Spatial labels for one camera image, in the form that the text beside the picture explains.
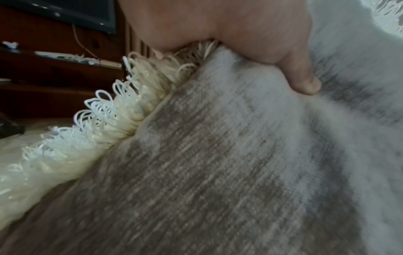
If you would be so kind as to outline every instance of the hand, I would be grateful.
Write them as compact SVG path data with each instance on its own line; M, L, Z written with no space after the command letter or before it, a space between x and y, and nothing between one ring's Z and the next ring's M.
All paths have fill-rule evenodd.
M306 0L119 0L137 35L167 52L217 39L254 61L276 64L291 88L312 95L321 82L309 59Z

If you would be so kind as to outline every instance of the shaggy rug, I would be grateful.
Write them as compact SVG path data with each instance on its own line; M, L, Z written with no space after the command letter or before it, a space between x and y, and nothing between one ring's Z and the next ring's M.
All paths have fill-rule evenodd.
M359 0L310 7L320 94L218 48L0 255L403 254L403 41Z

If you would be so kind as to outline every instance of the white cord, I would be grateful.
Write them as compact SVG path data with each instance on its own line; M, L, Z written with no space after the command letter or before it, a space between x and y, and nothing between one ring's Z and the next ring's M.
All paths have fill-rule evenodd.
M79 37L77 36L77 32L76 32L76 26L74 24L73 25L73 33L74 33L74 38L76 39L76 42L78 43L78 45L83 48L86 52L88 52L89 54L91 54L94 58L99 59L99 57L97 57L97 55L95 55L94 53L92 53L89 49L85 48L84 45L81 44Z

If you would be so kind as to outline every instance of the fabric texture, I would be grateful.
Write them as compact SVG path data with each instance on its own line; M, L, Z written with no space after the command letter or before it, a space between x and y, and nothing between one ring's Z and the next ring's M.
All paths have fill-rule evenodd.
M220 48L0 255L403 254L403 41L310 7L320 94Z

